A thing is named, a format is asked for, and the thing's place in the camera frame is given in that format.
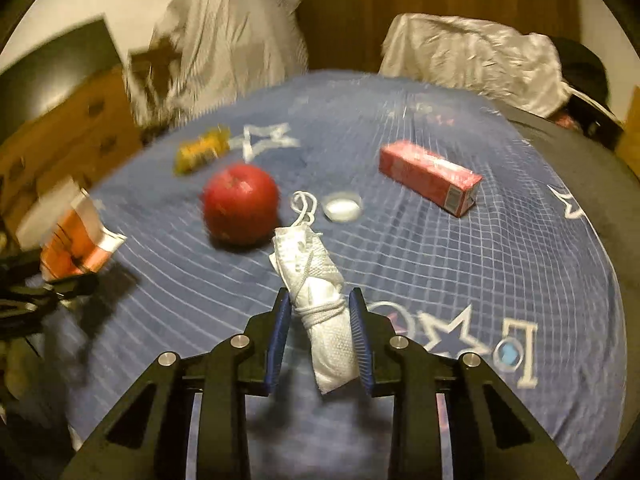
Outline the orange white carton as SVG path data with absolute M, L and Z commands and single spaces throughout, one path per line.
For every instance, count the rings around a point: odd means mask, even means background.
M 23 249 L 40 250 L 47 282 L 99 272 L 126 236 L 108 230 L 89 193 L 67 178 L 31 206 L 15 233 Z

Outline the white mesh pouch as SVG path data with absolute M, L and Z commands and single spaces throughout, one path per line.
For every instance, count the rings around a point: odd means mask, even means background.
M 297 217 L 290 226 L 274 231 L 269 260 L 306 330 L 317 387 L 327 394 L 359 375 L 344 278 L 321 235 L 312 229 L 318 209 L 316 196 L 296 191 L 291 207 Z

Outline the wooden chest of drawers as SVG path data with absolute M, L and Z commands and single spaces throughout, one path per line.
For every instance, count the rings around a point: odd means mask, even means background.
M 141 150 L 122 70 L 96 75 L 1 145 L 1 220 L 14 232 L 58 182 L 92 188 Z

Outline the red apple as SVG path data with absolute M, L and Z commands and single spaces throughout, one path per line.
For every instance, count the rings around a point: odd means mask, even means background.
M 279 203 L 279 188 L 268 172 L 234 164 L 218 171 L 204 186 L 203 220 L 216 243 L 250 247 L 277 229 Z

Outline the yellow snack wrapper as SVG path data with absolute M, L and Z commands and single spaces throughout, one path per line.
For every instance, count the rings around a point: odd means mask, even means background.
M 184 142 L 179 146 L 175 156 L 175 174 L 192 174 L 213 160 L 221 158 L 230 150 L 230 138 L 230 129 L 218 126 L 195 140 Z

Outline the blue checkered bed sheet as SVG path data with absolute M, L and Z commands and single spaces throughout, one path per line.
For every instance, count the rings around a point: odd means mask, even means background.
M 316 73 L 257 92 L 165 136 L 93 189 L 126 236 L 78 321 L 61 323 L 67 408 L 88 436 L 160 352 L 194 356 L 270 309 L 270 248 L 227 252 L 203 224 L 207 172 L 178 177 L 180 143 L 216 126 L 277 133 L 256 165 L 288 200 L 357 193 L 362 215 L 318 218 L 347 287 L 441 356 L 479 353 L 584 479 L 612 457 L 625 400 L 620 288 L 597 231 L 561 178 L 492 105 L 464 91 Z M 483 177 L 457 218 L 378 169 L 407 140 Z

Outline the black flat television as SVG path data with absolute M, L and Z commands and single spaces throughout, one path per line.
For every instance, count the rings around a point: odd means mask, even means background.
M 64 32 L 1 73 L 1 137 L 63 102 L 85 80 L 119 66 L 104 18 Z

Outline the long red carton box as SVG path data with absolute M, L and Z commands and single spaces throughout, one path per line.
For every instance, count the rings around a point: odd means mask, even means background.
M 378 169 L 457 218 L 476 204 L 483 177 L 407 140 L 380 149 Z

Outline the dark grey blanket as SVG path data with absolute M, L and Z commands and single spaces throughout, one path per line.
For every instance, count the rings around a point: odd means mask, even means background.
M 503 116 L 532 142 L 593 223 L 618 279 L 639 284 L 639 180 L 611 151 L 582 134 L 498 102 Z

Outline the clear small lid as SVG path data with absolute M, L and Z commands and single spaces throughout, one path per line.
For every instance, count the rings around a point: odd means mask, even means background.
M 362 198 L 353 192 L 335 192 L 321 200 L 324 215 L 332 222 L 347 223 L 357 220 L 362 214 Z

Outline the striped cloth cover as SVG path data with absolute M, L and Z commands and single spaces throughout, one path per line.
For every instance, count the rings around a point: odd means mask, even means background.
M 134 121 L 166 128 L 305 73 L 300 0 L 171 0 L 124 81 Z

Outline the wooden headboard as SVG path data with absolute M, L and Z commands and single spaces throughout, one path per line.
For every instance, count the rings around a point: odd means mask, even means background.
M 616 155 L 640 178 L 640 129 L 639 91 L 634 92 L 631 106 L 624 125 L 624 132 L 615 149 Z

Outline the black clothing pile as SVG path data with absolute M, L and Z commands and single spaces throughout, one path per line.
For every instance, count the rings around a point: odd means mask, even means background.
M 623 127 L 608 107 L 608 77 L 600 58 L 577 41 L 551 37 L 570 86 L 570 98 L 552 122 L 583 134 L 614 151 Z

